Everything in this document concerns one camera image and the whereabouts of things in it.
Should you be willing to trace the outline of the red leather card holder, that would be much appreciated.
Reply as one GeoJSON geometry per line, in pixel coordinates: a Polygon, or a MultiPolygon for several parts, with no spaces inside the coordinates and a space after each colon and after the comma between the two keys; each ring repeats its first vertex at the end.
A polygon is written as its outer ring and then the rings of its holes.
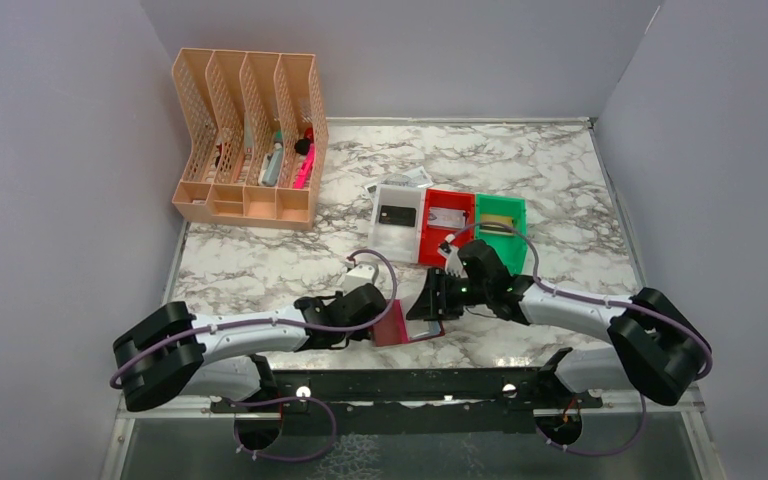
{"type": "Polygon", "coordinates": [[[417,343],[444,335],[440,321],[407,320],[400,300],[396,300],[387,315],[371,327],[372,342],[377,348],[417,343]]]}

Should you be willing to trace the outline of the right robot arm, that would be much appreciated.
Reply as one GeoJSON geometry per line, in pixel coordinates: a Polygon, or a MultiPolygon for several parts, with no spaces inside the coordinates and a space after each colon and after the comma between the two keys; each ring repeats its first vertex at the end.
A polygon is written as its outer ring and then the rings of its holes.
{"type": "Polygon", "coordinates": [[[407,310],[410,321],[448,321],[484,306],[504,321],[583,334],[604,347],[561,355],[537,380],[539,398],[560,407],[576,393],[633,388],[673,406],[712,369],[710,344],[663,295],[644,288],[630,297],[562,290],[536,275],[513,274],[483,240],[441,244],[442,267],[428,269],[407,310]]]}

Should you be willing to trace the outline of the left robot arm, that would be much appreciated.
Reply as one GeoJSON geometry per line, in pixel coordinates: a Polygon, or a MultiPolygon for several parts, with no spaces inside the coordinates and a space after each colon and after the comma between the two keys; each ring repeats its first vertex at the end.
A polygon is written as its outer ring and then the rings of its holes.
{"type": "Polygon", "coordinates": [[[347,293],[304,296],[269,311],[198,315],[169,302],[112,345],[117,369],[109,384],[130,412],[157,408],[182,395],[236,397],[258,411],[273,401],[274,384],[244,361],[269,352],[333,350],[366,332],[394,305],[370,283],[347,293]]]}

